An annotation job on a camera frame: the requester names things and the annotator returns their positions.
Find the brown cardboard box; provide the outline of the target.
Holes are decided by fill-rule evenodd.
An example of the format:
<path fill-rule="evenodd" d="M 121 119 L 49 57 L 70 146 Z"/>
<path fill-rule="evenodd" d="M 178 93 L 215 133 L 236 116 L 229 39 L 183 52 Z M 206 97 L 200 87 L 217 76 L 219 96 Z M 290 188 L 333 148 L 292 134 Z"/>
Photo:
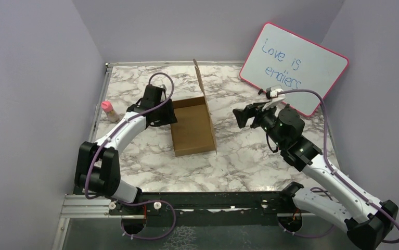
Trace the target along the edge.
<path fill-rule="evenodd" d="M 176 157 L 217 150 L 214 125 L 203 86 L 199 65 L 193 59 L 201 96 L 173 102 L 177 123 L 171 125 Z"/>

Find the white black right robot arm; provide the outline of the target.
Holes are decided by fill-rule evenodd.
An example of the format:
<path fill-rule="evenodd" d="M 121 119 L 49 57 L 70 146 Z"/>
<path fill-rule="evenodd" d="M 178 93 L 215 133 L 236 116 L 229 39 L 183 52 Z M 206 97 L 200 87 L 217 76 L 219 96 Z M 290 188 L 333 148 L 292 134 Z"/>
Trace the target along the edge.
<path fill-rule="evenodd" d="M 277 111 L 266 105 L 253 103 L 234 109 L 238 127 L 244 128 L 251 118 L 250 127 L 261 128 L 287 164 L 318 182 L 335 198 L 331 201 L 291 182 L 280 192 L 280 208 L 311 212 L 345 232 L 359 249 L 376 249 L 393 229 L 398 206 L 369 194 L 325 160 L 322 150 L 303 136 L 305 122 L 295 109 L 286 106 Z"/>

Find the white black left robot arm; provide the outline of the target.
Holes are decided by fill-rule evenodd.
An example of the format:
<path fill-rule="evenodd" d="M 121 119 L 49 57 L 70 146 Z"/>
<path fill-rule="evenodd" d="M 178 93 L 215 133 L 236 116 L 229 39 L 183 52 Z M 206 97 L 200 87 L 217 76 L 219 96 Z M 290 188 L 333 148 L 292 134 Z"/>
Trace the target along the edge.
<path fill-rule="evenodd" d="M 173 102 L 166 89 L 147 85 L 143 97 L 127 108 L 123 119 L 110 132 L 95 142 L 81 144 L 74 184 L 95 195 L 122 201 L 130 214 L 139 212 L 140 189 L 121 179 L 119 156 L 148 127 L 176 122 Z"/>

